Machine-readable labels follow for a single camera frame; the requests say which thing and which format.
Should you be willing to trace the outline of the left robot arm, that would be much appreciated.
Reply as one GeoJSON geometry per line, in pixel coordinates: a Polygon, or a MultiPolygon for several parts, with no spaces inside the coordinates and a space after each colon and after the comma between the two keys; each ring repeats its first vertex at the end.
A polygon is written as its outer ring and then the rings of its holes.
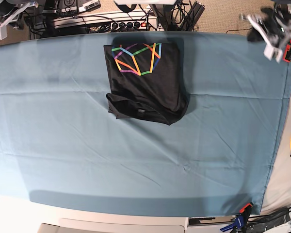
{"type": "Polygon", "coordinates": [[[284,50],[291,41],[291,0],[274,0],[272,6],[262,6],[258,14],[241,14],[240,18],[251,24],[246,39],[265,42],[284,50]]]}

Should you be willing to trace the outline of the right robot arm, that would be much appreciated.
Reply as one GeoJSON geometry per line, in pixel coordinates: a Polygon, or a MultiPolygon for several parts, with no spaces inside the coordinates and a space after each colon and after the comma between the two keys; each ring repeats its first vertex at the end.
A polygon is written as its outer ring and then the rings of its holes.
{"type": "Polygon", "coordinates": [[[24,8],[20,13],[17,13],[7,24],[14,29],[23,30],[24,24],[21,22],[22,14],[27,8],[39,7],[36,0],[0,0],[0,25],[5,22],[8,17],[12,16],[17,10],[24,8]]]}

